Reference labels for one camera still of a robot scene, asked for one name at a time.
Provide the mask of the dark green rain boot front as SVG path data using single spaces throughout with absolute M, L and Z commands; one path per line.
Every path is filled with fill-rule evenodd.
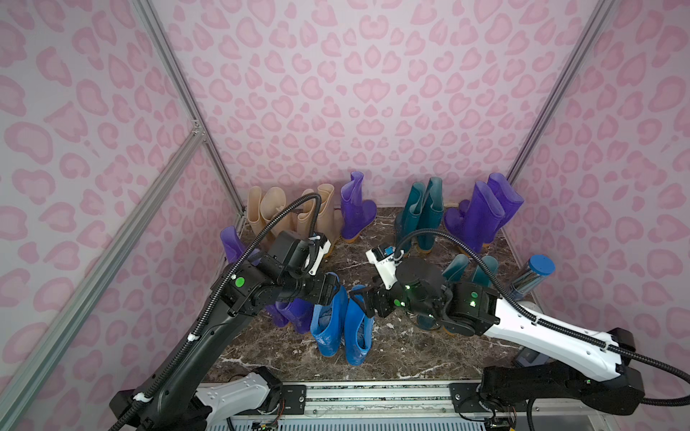
M 440 177 L 431 177 L 423 195 L 422 213 L 417 228 L 438 229 L 444 215 L 443 183 Z M 431 252 L 435 244 L 435 235 L 424 233 L 417 236 L 418 248 L 423 253 Z

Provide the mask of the blue rain boot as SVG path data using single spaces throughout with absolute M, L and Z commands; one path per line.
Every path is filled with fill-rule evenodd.
M 361 292 L 365 289 L 364 285 L 356 285 L 350 292 L 354 297 L 364 301 Z M 343 327 L 343 337 L 345 339 L 346 359 L 351 366 L 361 366 L 372 347 L 374 319 L 366 316 L 365 312 L 350 297 Z
M 310 332 L 324 357 L 333 357 L 341 346 L 348 307 L 347 289 L 336 278 L 338 285 L 330 305 L 316 305 L 310 325 Z

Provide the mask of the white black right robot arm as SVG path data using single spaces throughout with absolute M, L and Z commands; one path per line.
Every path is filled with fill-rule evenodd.
M 530 321 L 491 287 L 450 282 L 441 270 L 421 258 L 395 262 L 392 247 L 367 251 L 377 269 L 359 306 L 369 317 L 395 310 L 411 312 L 430 325 L 465 337 L 502 339 L 547 356 L 541 366 L 483 370 L 479 399 L 491 406 L 524 400 L 579 400 L 596 411 L 629 416 L 645 396 L 643 380 L 627 360 L 608 350 L 632 340 L 626 330 L 593 332 L 592 343 L 578 339 L 584 330 L 567 325 L 564 332 L 546 327 L 544 314 Z

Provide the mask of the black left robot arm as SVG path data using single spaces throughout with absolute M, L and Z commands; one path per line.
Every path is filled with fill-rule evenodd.
M 220 354 L 266 306 L 333 300 L 338 278 L 319 269 L 331 249 L 324 233 L 302 239 L 284 231 L 266 252 L 257 251 L 259 243 L 255 239 L 223 269 L 192 328 L 151 377 L 112 398 L 117 419 L 112 429 L 206 430 L 237 412 L 277 407 L 281 383 L 268 371 L 225 384 L 219 394 L 199 387 Z

